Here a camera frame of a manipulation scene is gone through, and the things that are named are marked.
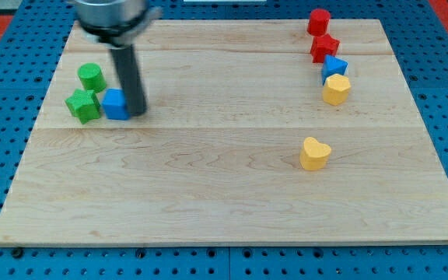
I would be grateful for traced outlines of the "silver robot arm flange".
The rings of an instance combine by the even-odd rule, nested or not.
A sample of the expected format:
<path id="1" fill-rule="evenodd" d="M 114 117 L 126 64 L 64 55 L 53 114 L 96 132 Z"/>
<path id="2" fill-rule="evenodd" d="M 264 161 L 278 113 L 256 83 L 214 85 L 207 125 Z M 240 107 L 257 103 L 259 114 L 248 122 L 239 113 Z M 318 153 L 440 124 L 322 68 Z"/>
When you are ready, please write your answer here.
<path id="1" fill-rule="evenodd" d="M 72 0 L 87 40 L 121 49 L 131 45 L 163 15 L 161 7 L 146 0 Z"/>

